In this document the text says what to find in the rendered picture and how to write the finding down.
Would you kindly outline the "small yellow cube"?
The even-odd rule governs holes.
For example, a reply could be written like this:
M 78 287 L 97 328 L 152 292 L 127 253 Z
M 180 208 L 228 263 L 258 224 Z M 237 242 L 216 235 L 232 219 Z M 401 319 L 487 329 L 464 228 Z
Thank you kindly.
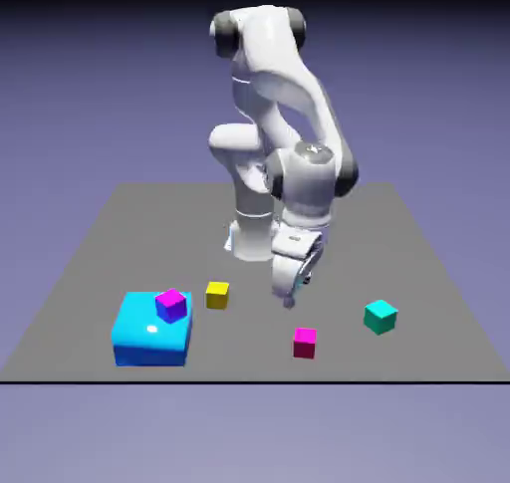
M 229 299 L 229 284 L 227 282 L 209 282 L 205 291 L 207 309 L 224 310 Z

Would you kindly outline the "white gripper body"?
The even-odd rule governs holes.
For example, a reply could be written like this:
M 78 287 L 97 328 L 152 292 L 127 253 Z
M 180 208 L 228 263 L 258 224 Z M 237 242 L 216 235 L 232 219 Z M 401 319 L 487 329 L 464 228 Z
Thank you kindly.
M 294 297 L 324 252 L 321 240 L 282 240 L 273 248 L 272 290 L 281 299 Z

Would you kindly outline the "large cyan box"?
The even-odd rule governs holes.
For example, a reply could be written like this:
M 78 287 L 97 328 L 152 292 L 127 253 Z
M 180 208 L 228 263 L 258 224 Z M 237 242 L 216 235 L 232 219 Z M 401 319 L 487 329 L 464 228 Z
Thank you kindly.
M 168 322 L 159 314 L 159 292 L 127 292 L 112 327 L 117 366 L 183 366 L 192 330 L 192 296 L 180 292 L 184 315 Z

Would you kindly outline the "small teal cube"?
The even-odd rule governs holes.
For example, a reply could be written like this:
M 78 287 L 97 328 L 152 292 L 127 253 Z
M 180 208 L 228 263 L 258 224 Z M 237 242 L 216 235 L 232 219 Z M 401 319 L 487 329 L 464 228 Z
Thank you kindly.
M 377 300 L 365 306 L 364 325 L 380 336 L 395 327 L 398 309 L 384 300 Z

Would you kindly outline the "small magenta purple cube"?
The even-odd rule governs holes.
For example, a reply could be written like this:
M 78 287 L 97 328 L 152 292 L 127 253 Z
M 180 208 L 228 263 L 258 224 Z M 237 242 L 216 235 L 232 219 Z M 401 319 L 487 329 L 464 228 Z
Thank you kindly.
M 187 316 L 187 299 L 176 289 L 168 289 L 155 296 L 157 315 L 167 323 L 177 322 Z

